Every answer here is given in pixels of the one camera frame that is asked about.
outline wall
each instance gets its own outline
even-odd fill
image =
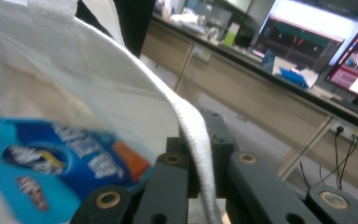
[[[274,0],[254,0],[246,13],[251,16],[257,22],[257,26],[260,27],[267,17],[267,14],[269,14],[269,10],[274,2]]]

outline cabinet door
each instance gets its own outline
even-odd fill
[[[185,68],[193,44],[150,23],[142,53],[177,76]]]

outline logo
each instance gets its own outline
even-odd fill
[[[45,199],[40,185],[30,176],[21,176],[17,178],[21,193],[28,194],[37,210],[46,212],[48,210],[48,202]]]

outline black cable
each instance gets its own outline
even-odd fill
[[[336,136],[334,137],[334,148],[336,149],[336,170],[337,170],[337,176],[336,176],[336,184],[337,184],[337,188],[340,189],[339,186],[339,167],[338,167],[338,149],[337,149],[337,137],[338,137],[339,133],[336,132]]]
[[[345,158],[344,167],[342,168],[342,172],[341,172],[341,176],[340,176],[341,179],[339,180],[339,185],[341,186],[341,189],[342,189],[342,179],[344,178],[343,176],[344,176],[345,167],[347,166],[348,158],[353,153],[353,151],[356,149],[357,144],[358,144],[358,136],[353,135],[350,148],[348,149],[348,152],[347,152],[347,157]]]
[[[305,177],[304,168],[302,166],[302,161],[300,162],[300,168],[301,168],[301,173],[302,173],[302,175],[304,177],[305,185],[307,186],[308,189],[310,189],[310,182],[308,182],[308,179]]]
[[[321,165],[319,165],[319,177],[321,178],[322,183],[324,183],[324,179],[322,178],[322,166]]]
[[[341,167],[341,165],[344,164],[345,160],[343,160],[343,161],[338,165],[338,167]],[[335,173],[336,170],[337,170],[337,168],[334,169],[332,172],[330,172],[329,175],[325,176],[321,181],[319,181],[318,183],[316,183],[316,184],[315,184],[314,186],[312,186],[312,187],[316,187],[316,186],[322,184],[328,177],[330,177],[330,175],[332,175],[333,173]]]

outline blue object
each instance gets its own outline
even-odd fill
[[[261,66],[266,71],[272,74],[272,70],[274,69],[274,63],[275,63],[275,53],[268,49],[266,54],[264,55],[263,61],[261,61]]]
[[[289,80],[290,82],[295,83],[297,86],[301,87],[302,89],[309,89],[310,87],[307,85],[306,80],[299,75],[298,73],[295,73],[293,71],[284,69],[284,68],[279,68],[281,70],[281,76],[286,79]]]

